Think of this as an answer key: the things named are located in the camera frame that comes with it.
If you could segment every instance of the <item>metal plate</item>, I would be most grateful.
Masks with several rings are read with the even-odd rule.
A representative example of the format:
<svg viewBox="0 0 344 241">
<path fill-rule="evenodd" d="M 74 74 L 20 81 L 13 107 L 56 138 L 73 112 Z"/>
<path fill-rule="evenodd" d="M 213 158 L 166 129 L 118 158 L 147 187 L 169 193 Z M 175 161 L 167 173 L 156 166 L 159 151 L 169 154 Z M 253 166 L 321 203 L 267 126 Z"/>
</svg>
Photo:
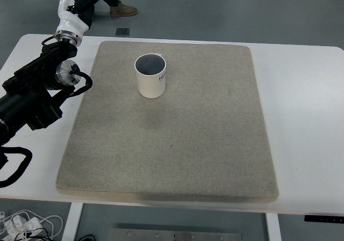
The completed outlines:
<svg viewBox="0 0 344 241">
<path fill-rule="evenodd" d="M 129 28 L 117 28 L 116 37 L 129 37 Z"/>
<path fill-rule="evenodd" d="M 146 229 L 118 229 L 109 231 L 109 241 L 242 241 L 239 233 L 209 233 Z"/>
</svg>

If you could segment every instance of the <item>gray floor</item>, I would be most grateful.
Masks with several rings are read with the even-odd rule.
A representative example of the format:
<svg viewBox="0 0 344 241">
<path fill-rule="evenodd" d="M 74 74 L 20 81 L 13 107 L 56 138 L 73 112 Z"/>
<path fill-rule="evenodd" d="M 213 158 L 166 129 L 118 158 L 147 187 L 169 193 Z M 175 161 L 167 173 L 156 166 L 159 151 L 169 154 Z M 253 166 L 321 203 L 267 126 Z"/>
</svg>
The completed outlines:
<svg viewBox="0 0 344 241">
<path fill-rule="evenodd" d="M 108 6 L 99 1 L 93 25 L 85 35 L 115 36 L 117 28 L 127 27 L 132 38 L 282 43 L 344 49 L 344 0 L 122 1 L 136 6 L 139 13 L 129 18 L 110 18 Z M 59 0 L 0 0 L 0 68 L 21 36 L 55 33 L 59 24 L 58 3 Z M 16 203 L 6 203 L 6 206 L 16 206 Z M 307 233 L 309 228 L 298 231 Z"/>
</svg>

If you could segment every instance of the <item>black cable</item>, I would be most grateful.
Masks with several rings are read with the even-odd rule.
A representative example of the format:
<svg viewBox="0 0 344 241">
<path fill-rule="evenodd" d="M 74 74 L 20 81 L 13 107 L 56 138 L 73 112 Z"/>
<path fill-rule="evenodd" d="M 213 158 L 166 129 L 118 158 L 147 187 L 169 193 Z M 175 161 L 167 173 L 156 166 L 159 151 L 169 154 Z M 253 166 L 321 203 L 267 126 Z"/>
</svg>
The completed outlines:
<svg viewBox="0 0 344 241">
<path fill-rule="evenodd" d="M 81 241 L 83 238 L 86 238 L 86 237 L 92 237 L 93 240 L 96 241 L 96 237 L 94 235 L 92 235 L 92 234 L 85 235 L 85 236 L 79 238 L 77 241 Z"/>
<path fill-rule="evenodd" d="M 43 42 L 42 42 L 42 46 L 47 46 L 45 43 L 49 40 L 52 40 L 54 39 L 55 37 L 54 36 L 50 36 L 49 38 L 45 39 Z"/>
<path fill-rule="evenodd" d="M 43 237 L 43 236 L 31 236 L 32 232 L 34 230 L 38 230 L 38 229 L 43 229 L 45 231 L 45 233 L 47 234 L 47 237 Z M 14 241 L 20 241 L 20 240 L 23 240 L 23 239 L 17 239 L 17 237 L 22 234 L 22 233 L 27 233 L 29 235 L 26 235 L 26 238 L 35 238 L 35 239 L 41 239 L 41 240 L 48 240 L 48 241 L 53 241 L 52 239 L 49 238 L 49 233 L 48 233 L 48 230 L 46 228 L 36 228 L 34 230 L 30 230 L 30 231 L 23 231 L 19 234 L 16 235 Z"/>
</svg>

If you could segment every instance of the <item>white cable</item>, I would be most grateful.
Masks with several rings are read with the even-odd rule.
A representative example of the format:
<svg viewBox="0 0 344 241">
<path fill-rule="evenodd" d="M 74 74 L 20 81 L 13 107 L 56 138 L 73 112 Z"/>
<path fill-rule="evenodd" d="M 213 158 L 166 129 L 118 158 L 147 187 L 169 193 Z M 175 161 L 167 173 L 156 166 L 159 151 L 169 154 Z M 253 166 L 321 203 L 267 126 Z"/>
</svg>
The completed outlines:
<svg viewBox="0 0 344 241">
<path fill-rule="evenodd" d="M 6 227 L 5 227 L 5 212 L 3 212 L 3 211 L 0 211 L 0 223 L 1 223 L 1 221 L 2 221 L 3 224 L 4 224 L 4 228 L 3 228 L 3 229 L 0 229 L 0 231 L 3 231 L 3 230 L 6 229 Z"/>
<path fill-rule="evenodd" d="M 62 229 L 63 229 L 63 219 L 59 216 L 59 215 L 52 215 L 52 216 L 48 216 L 48 217 L 46 217 L 46 218 L 44 218 L 43 220 L 47 220 L 48 218 L 53 218 L 53 217 L 56 217 L 56 218 L 58 218 L 60 221 L 61 221 L 61 229 L 60 229 L 60 231 L 59 232 L 57 232 L 56 234 L 54 234 L 53 235 L 53 233 L 52 233 L 52 237 L 51 237 L 51 239 L 53 238 L 53 237 L 56 237 L 56 236 L 58 236 L 59 235 L 59 233 L 61 233 L 61 231 L 62 231 Z"/>
<path fill-rule="evenodd" d="M 40 216 L 40 215 L 34 213 L 33 211 L 30 211 L 30 210 L 20 210 L 20 211 L 17 211 L 16 213 L 13 213 L 12 215 L 10 215 L 10 216 L 4 218 L 5 213 L 2 211 L 2 212 L 0 212 L 0 223 L 1 223 L 1 221 L 3 221 L 3 223 L 4 223 L 4 228 L 0 230 L 0 231 L 1 231 L 1 232 L 0 232 L 0 235 L 2 235 L 4 232 L 6 232 L 5 220 L 7 220 L 8 218 L 10 218 L 10 220 L 12 220 L 13 217 L 15 217 L 16 215 L 19 215 L 19 214 L 21 214 L 21 213 L 26 214 L 26 216 L 27 216 L 27 218 L 28 218 L 28 221 L 30 221 L 30 216 L 28 215 L 28 213 L 31 213 L 31 214 L 33 214 L 33 215 L 35 215 L 36 217 L 38 217 L 38 218 L 41 219 L 41 220 L 39 221 L 39 223 L 42 223 L 42 222 L 44 222 L 44 221 L 50 223 L 50 225 L 52 226 L 52 234 L 51 234 L 51 236 L 49 237 L 50 239 L 53 239 L 53 238 L 56 237 L 58 234 L 60 234 L 61 231 L 62 231 L 62 229 L 63 229 L 63 219 L 62 219 L 59 215 L 52 215 L 52 216 L 48 216 L 48 217 L 45 217 L 45 218 L 44 218 L 44 217 L 42 217 L 42 216 Z M 61 221 L 61 229 L 60 229 L 60 231 L 59 231 L 57 234 L 55 234 L 55 235 L 54 235 L 54 224 L 53 224 L 51 221 L 48 220 L 48 218 L 52 218 L 52 217 L 56 217 L 56 218 L 58 218 L 58 219 Z"/>
</svg>

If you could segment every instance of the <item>white table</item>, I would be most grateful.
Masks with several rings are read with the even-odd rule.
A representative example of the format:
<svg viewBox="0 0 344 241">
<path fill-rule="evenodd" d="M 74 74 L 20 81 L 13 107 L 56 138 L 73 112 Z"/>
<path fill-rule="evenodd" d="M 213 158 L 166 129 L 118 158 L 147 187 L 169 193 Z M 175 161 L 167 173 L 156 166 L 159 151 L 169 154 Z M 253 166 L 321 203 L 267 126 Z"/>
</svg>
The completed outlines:
<svg viewBox="0 0 344 241">
<path fill-rule="evenodd" d="M 39 56 L 49 35 L 23 36 L 0 71 L 3 83 L 13 72 Z M 90 73 L 102 41 L 223 43 L 85 36 L 72 58 Z M 2 198 L 140 206 L 168 206 L 264 213 L 344 215 L 344 52 L 336 47 L 223 43 L 251 49 L 261 104 L 273 155 L 279 198 L 272 203 L 210 203 L 115 201 L 67 196 L 55 189 L 55 179 L 81 97 L 68 99 L 62 119 L 47 129 L 22 128 L 6 146 L 33 152 L 24 175 L 0 189 Z M 1 88 L 0 97 L 5 95 Z M 20 163 L 9 155 L 0 171 L 7 178 Z"/>
</svg>

